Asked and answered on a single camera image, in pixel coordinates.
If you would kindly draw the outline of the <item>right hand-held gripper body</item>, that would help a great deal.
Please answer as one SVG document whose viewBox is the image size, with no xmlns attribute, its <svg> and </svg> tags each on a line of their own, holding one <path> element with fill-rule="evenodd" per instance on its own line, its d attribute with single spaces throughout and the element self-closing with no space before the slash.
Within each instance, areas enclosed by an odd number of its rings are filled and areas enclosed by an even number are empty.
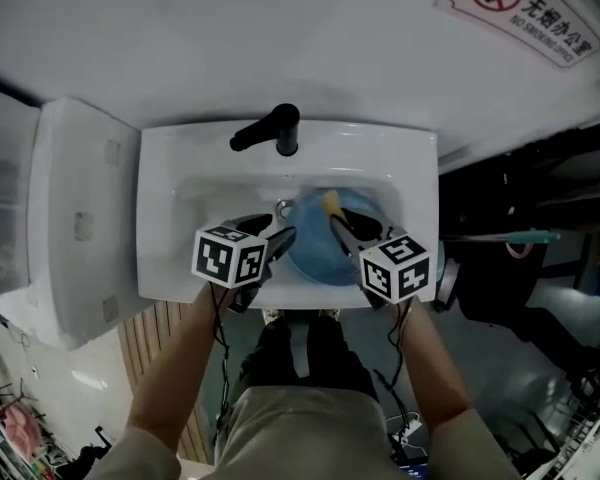
<svg viewBox="0 0 600 480">
<path fill-rule="evenodd" d="M 354 224 L 354 283 L 369 305 L 397 305 L 430 284 L 430 252 L 403 227 L 390 221 Z"/>
</svg>

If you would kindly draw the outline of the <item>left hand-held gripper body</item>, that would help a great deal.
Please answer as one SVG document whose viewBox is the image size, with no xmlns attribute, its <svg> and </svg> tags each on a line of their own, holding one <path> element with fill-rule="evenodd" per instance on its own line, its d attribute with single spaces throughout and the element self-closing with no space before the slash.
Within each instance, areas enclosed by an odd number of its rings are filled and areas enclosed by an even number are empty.
<svg viewBox="0 0 600 480">
<path fill-rule="evenodd" d="M 233 290 L 235 297 L 230 309 L 243 313 L 261 285 L 267 239 L 236 230 L 233 220 L 196 231 L 191 272 Z"/>
</svg>

